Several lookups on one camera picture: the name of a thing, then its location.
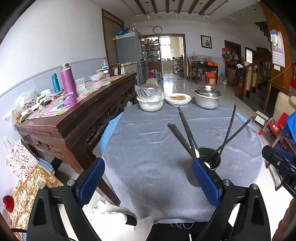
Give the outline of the grey refrigerator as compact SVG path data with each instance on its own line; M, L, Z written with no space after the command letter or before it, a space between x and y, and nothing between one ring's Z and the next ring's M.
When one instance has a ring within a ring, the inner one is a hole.
M137 84L143 85L147 81L148 65L147 52L142 34L131 31L113 38L117 47L117 56L120 64L132 63L137 71Z

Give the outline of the round wall clock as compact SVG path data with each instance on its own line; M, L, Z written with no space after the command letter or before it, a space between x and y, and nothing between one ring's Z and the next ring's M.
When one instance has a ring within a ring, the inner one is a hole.
M159 35L159 34L162 33L163 29L160 26L154 26L152 31L153 31L154 34Z

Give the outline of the clear plastic cup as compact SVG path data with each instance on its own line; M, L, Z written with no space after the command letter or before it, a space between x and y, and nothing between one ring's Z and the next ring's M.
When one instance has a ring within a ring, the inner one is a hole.
M85 89L85 80L83 78L79 78L75 80L76 89L81 92Z

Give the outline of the wall calendar poster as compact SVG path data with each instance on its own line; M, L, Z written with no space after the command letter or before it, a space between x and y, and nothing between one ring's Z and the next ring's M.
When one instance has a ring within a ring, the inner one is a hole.
M273 64L285 68L285 48L282 33L280 31L271 30L270 41Z

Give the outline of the white step stool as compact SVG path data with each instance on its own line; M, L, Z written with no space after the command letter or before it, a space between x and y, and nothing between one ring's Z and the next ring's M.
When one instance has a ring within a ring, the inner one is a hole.
M262 112L258 110L255 112L255 118L253 122L256 123L257 125L264 127L264 125L268 120L269 120L269 117L263 114Z

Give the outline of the purple thermos lid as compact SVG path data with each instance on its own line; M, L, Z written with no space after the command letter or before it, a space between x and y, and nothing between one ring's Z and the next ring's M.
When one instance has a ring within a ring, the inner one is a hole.
M65 106L72 106L77 102L77 97L76 97L76 93L75 92L68 92L64 95L64 97L62 98L62 103Z

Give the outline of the foil covered food dish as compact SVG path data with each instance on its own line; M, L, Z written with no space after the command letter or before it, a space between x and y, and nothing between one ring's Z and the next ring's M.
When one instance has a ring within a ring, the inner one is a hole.
M170 93L166 95L165 100L171 106L182 108L188 105L191 102L192 98L191 96L184 93Z

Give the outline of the black utensil holder cup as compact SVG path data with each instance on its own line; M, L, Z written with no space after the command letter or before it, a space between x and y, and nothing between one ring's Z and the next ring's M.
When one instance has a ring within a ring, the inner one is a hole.
M219 152L210 147L200 147L200 155L205 164L207 164L212 171L216 171L221 164L221 157Z

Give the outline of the dark dining table in background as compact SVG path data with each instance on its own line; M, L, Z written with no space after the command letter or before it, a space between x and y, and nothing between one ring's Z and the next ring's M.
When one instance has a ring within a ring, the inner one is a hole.
M218 66L214 66L214 65L208 65L208 64L201 64L199 61L193 61L191 63L192 67L193 68L196 68L197 71L199 70L208 70L208 71L215 71L216 72L216 85L218 84L218 70L219 70L219 67Z

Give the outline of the aluminium pot with lid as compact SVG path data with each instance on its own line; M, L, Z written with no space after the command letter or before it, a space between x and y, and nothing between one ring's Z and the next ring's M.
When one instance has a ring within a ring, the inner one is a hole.
M197 87L193 93L196 105L204 109L216 109L222 97L222 93L210 85Z

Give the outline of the purple thermos bottle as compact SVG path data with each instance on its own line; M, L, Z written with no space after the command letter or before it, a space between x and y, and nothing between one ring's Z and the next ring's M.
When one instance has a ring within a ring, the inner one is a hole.
M72 74L72 69L68 63L65 63L60 68L60 75L62 78L64 90L66 93L73 92L73 95L77 98L76 86Z

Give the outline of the teal thermos bottle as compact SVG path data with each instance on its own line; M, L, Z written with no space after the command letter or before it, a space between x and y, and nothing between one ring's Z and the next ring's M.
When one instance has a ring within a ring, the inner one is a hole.
M51 78L52 78L52 84L53 84L53 87L54 87L55 92L56 93L60 92L61 89L60 89L60 85L59 85L57 74L56 73L52 74L51 75Z

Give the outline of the framed wall picture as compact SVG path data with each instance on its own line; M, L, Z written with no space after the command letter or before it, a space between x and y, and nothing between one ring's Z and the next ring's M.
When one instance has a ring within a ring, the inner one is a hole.
M211 36L201 35L201 47L212 49L212 39Z

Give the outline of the carved dark wooden sideboard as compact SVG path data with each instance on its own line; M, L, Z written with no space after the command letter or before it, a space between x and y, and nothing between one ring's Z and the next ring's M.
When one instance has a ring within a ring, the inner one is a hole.
M16 124L28 145L67 162L78 174L95 160L93 150L108 123L128 102L137 103L136 73L130 73L93 92L62 115L34 118Z

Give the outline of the clear bottle with red cap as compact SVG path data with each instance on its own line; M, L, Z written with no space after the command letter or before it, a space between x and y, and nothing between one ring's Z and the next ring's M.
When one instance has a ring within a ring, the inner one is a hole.
M109 64L106 57L102 58L102 71L105 74L109 73Z

